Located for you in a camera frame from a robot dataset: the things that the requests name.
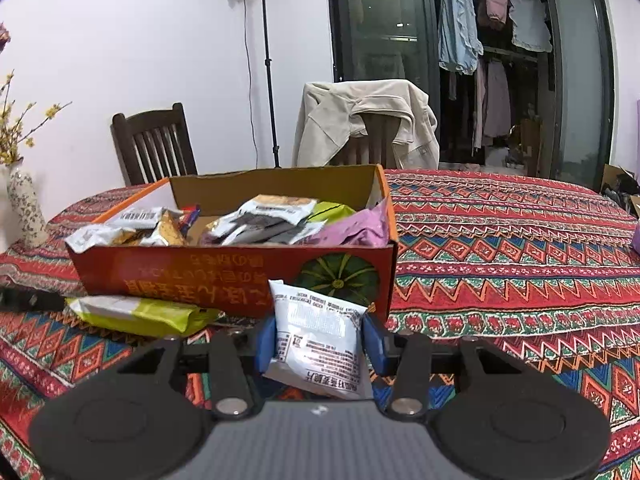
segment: patterned tablecloth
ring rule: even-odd
[[[453,171],[388,171],[400,249],[388,327],[439,338],[478,334],[592,400],[610,420],[600,480],[640,478],[640,258],[636,222],[571,184]],[[82,294],[63,237],[135,190],[76,203],[50,223],[51,240],[0,256],[0,280]],[[208,340],[212,328],[190,342]],[[0,450],[24,479],[42,477],[27,429],[46,399],[143,342],[62,314],[0,314]],[[384,403],[392,381],[372,377]],[[265,396],[308,394],[273,381]],[[206,374],[187,396],[207,406]],[[430,404],[454,395],[435,376]]]

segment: cardboard box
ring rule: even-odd
[[[527,166],[527,176],[538,176],[540,159],[540,121],[523,119],[520,121],[520,143]]]
[[[618,176],[621,174],[628,174],[628,176],[632,178],[636,178],[633,173],[627,170],[623,170],[617,166],[612,166],[610,164],[604,165],[604,170],[602,172],[602,183],[600,184],[600,192],[604,188],[605,184],[609,184],[611,189],[616,189]],[[640,217],[640,196],[631,196],[631,203],[634,205],[634,209],[636,210],[636,214]]]
[[[327,166],[254,170],[165,178],[107,211],[94,223],[131,206],[183,208],[200,204],[202,215],[188,237],[258,194],[300,196],[372,207],[389,196],[381,166]],[[393,289],[398,232],[388,201],[390,241],[383,248],[356,246],[93,247],[68,252],[89,294],[125,294],[215,307],[231,316],[263,317],[273,310],[267,279],[294,285],[304,271],[316,291],[340,298],[363,294],[386,320]]]

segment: screw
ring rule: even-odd
[[[247,403],[238,397],[227,397],[216,403],[216,409],[225,415],[241,415],[248,407]]]
[[[318,404],[314,409],[311,410],[311,413],[317,416],[321,416],[328,411],[329,411],[329,408],[326,407],[324,404]]]
[[[415,415],[422,410],[422,403],[411,397],[401,397],[391,403],[391,409],[400,415]]]

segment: glass door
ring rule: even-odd
[[[429,95],[439,120],[432,0],[330,0],[330,8],[335,81],[408,79]]]
[[[613,58],[604,0],[549,0],[556,64],[551,178],[600,190],[609,161]]]

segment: power cord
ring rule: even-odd
[[[249,119],[251,121],[251,138],[254,140],[255,150],[255,169],[258,169],[258,145],[255,142],[255,127],[254,127],[254,105],[251,101],[251,91],[254,84],[251,76],[251,59],[249,58],[249,44],[246,38],[246,0],[242,0],[242,6],[244,7],[244,51],[246,53],[246,67],[249,72]]]

